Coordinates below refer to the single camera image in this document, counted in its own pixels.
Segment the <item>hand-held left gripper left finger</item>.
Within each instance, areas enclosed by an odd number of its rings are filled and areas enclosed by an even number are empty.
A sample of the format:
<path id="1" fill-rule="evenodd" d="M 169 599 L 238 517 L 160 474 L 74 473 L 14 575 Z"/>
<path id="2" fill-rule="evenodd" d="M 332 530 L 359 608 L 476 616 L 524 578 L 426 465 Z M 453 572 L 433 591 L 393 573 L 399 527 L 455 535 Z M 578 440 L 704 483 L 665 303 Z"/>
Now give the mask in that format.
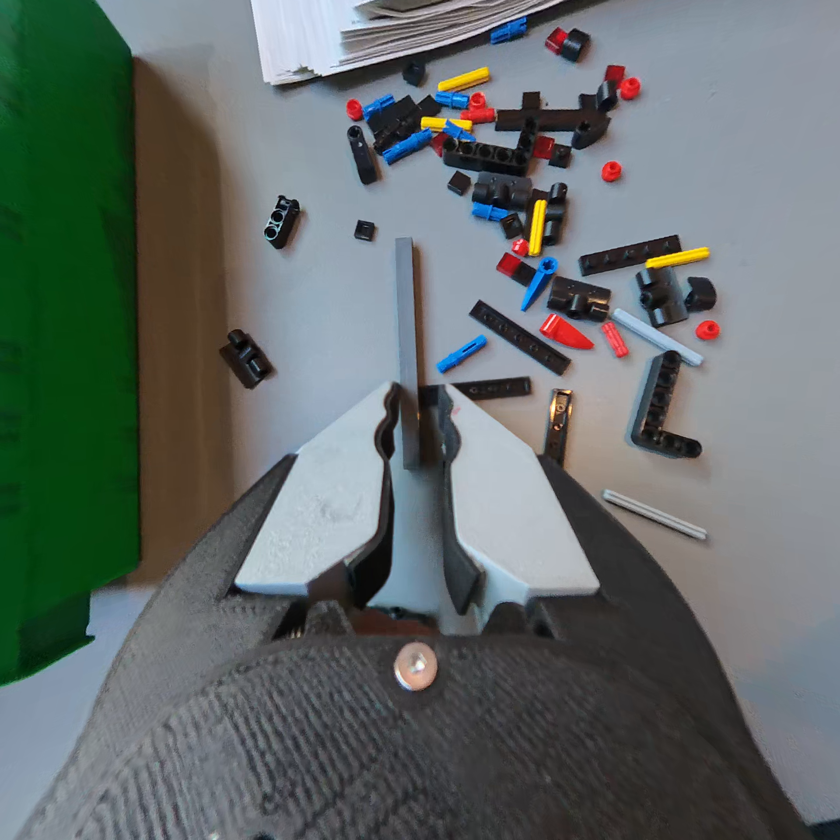
<path id="1" fill-rule="evenodd" d="M 234 578 L 239 590 L 363 607 L 384 586 L 399 403 L 387 381 L 299 448 Z"/>

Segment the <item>light grey toy axle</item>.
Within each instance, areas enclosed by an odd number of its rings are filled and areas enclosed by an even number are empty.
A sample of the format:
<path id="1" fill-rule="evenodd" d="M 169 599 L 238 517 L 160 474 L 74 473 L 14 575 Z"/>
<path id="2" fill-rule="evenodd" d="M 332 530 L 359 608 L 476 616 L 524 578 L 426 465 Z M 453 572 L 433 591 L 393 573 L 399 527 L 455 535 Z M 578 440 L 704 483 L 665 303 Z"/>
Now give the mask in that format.
<path id="1" fill-rule="evenodd" d="M 609 505 L 631 512 L 636 516 L 655 522 L 667 529 L 682 533 L 689 538 L 698 541 L 706 541 L 708 539 L 708 532 L 704 528 L 665 513 L 636 499 L 617 493 L 614 490 L 604 489 L 602 491 L 602 499 Z"/>

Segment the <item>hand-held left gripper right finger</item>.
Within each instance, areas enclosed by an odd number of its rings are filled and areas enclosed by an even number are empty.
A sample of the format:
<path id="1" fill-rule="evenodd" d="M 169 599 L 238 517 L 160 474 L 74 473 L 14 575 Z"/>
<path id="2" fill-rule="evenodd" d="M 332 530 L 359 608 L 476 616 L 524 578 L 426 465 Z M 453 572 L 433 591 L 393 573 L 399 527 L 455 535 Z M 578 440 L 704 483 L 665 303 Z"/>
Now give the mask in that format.
<path id="1" fill-rule="evenodd" d="M 437 398 L 444 580 L 456 613 L 600 589 L 539 458 L 452 385 Z"/>

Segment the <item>green box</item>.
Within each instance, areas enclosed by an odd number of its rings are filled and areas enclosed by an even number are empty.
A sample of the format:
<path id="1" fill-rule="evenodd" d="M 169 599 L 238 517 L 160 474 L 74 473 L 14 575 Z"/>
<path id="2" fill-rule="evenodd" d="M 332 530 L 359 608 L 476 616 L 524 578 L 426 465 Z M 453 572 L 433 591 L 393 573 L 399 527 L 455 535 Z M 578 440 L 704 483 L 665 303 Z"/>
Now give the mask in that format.
<path id="1" fill-rule="evenodd" d="M 98 2 L 1 2 L 2 685 L 88 645 L 140 557 L 130 47 Z"/>

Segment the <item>long dark toy beam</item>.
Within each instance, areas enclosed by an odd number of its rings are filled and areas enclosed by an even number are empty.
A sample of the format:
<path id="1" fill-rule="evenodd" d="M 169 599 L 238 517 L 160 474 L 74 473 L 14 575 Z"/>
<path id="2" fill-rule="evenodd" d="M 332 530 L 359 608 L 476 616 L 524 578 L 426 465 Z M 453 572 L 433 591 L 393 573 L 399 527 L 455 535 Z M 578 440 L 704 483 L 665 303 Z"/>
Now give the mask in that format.
<path id="1" fill-rule="evenodd" d="M 422 465 L 421 412 L 418 403 L 414 252 L 410 237 L 395 240 L 395 302 L 403 467 L 416 470 Z"/>

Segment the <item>black thin toy plate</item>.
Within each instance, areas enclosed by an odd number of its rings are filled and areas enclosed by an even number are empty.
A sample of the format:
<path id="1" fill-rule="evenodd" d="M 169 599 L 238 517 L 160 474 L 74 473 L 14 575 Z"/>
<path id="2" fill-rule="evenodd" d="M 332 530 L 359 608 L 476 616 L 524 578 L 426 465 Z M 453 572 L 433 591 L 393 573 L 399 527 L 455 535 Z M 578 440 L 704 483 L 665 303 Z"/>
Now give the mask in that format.
<path id="1" fill-rule="evenodd" d="M 543 454 L 561 468 L 564 467 L 572 408 L 572 390 L 553 389 L 549 404 Z"/>
<path id="2" fill-rule="evenodd" d="M 532 393 L 532 383 L 528 376 L 457 382 L 452 386 L 474 402 L 519 398 Z"/>

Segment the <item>black L-shaped toy beam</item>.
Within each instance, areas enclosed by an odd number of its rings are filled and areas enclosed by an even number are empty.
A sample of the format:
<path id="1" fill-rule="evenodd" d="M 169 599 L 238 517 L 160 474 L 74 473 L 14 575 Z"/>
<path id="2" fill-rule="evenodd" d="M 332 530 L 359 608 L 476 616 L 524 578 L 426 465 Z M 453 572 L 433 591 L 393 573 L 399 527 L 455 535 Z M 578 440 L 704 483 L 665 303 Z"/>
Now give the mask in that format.
<path id="1" fill-rule="evenodd" d="M 700 442 L 665 429 L 681 365 L 681 356 L 674 350 L 651 360 L 629 437 L 635 446 L 656 455 L 696 459 L 702 454 Z"/>

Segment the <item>open building instruction booklet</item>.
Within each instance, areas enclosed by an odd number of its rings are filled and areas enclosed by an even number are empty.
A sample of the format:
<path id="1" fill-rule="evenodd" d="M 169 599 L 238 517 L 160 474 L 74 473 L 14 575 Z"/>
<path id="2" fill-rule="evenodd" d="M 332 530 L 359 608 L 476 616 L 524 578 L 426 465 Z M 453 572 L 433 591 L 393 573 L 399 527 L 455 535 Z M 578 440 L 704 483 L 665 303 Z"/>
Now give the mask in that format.
<path id="1" fill-rule="evenodd" d="M 285 86 L 485 34 L 558 1 L 252 1 L 264 81 Z"/>

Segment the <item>grey desk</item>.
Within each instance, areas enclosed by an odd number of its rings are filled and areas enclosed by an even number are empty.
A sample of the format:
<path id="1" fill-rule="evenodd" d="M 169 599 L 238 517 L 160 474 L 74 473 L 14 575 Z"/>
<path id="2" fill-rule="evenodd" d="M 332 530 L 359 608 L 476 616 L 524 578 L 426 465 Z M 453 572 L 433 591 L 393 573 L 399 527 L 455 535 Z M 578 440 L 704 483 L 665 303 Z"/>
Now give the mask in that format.
<path id="1" fill-rule="evenodd" d="M 397 377 L 393 244 L 423 260 L 427 375 L 478 332 L 478 298 L 518 314 L 492 226 L 469 219 L 432 151 L 362 187 L 344 100 L 408 92 L 393 62 L 302 86 L 261 78 L 249 2 L 103 2 L 137 57 L 142 561 L 158 581 L 287 452 Z M 535 395 L 487 410 L 540 450 L 550 391 L 574 392 L 566 459 L 595 512 L 630 532 L 688 601 L 766 760 L 806 823 L 838 818 L 838 2 L 564 4 L 529 37 L 431 56 L 428 83 L 490 66 L 488 98 L 541 91 L 568 108 L 605 65 L 643 91 L 566 173 L 560 270 L 578 256 L 679 235 L 709 246 L 722 335 L 670 330 L 702 353 L 667 428 L 703 455 L 627 439 L 655 350 L 612 357 L 597 329 L 560 379 L 503 342 L 455 378 L 528 372 Z M 264 228 L 301 212 L 287 246 Z M 374 241 L 354 238 L 358 219 Z M 249 333 L 274 366 L 245 389 L 219 354 Z M 604 489 L 708 532 L 698 541 L 602 499 Z"/>

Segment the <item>black clip toy brick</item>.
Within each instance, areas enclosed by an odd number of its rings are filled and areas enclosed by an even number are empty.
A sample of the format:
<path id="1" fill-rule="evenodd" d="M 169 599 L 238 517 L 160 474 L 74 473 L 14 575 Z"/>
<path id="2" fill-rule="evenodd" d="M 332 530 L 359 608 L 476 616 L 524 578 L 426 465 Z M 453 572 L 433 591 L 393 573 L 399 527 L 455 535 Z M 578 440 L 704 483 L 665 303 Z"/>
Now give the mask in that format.
<path id="1" fill-rule="evenodd" d="M 255 389 L 274 372 L 274 366 L 264 351 L 249 333 L 241 329 L 234 329 L 227 334 L 227 342 L 219 349 L 219 354 L 247 390 Z"/>

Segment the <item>short black three-hole beam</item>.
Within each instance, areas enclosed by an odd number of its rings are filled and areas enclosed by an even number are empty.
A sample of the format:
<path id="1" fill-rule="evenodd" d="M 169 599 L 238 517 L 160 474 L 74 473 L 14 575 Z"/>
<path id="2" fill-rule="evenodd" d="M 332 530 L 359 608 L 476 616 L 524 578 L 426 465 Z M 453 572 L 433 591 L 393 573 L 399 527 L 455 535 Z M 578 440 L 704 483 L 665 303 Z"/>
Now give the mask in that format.
<path id="1" fill-rule="evenodd" d="M 278 195 L 276 204 L 266 221 L 264 238 L 274 249 L 287 246 L 301 212 L 298 199 Z"/>

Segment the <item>pile of loose toy bricks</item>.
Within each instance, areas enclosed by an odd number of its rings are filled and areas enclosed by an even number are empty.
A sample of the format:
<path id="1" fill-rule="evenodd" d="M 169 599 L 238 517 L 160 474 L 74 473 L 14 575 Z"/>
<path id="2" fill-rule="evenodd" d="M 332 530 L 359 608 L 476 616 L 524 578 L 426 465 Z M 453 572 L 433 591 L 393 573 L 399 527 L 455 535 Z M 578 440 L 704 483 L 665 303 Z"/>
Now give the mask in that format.
<path id="1" fill-rule="evenodd" d="M 620 101 L 642 93 L 641 80 L 628 76 L 625 66 L 609 65 L 596 92 L 579 96 L 578 108 L 545 108 L 540 92 L 525 91 L 520 108 L 494 109 L 476 90 L 489 79 L 489 69 L 482 67 L 441 81 L 435 93 L 421 101 L 410 96 L 396 100 L 392 94 L 367 104 L 348 100 L 345 109 L 353 124 L 347 137 L 360 182 L 370 185 L 377 180 L 374 154 L 393 165 L 422 149 L 435 149 L 441 161 L 455 169 L 448 189 L 462 196 L 471 188 L 472 215 L 498 224 L 512 242 L 497 270 L 527 288 L 521 310 L 528 310 L 551 283 L 551 315 L 541 327 L 545 337 L 573 345 L 574 331 L 559 313 L 598 322 L 615 356 L 622 358 L 627 349 L 615 325 L 607 322 L 614 319 L 666 350 L 666 359 L 701 364 L 698 354 L 658 331 L 685 321 L 689 312 L 715 306 L 717 291 L 708 278 L 689 277 L 689 292 L 681 297 L 674 272 L 678 266 L 708 259 L 708 247 L 682 248 L 675 234 L 578 258 L 583 277 L 639 266 L 639 304 L 649 324 L 623 311 L 612 312 L 609 289 L 556 276 L 556 261 L 543 256 L 562 237 L 568 186 L 556 182 L 548 190 L 535 188 L 529 178 L 531 162 L 567 167 L 573 151 L 590 148 L 607 134 L 610 114 Z"/>

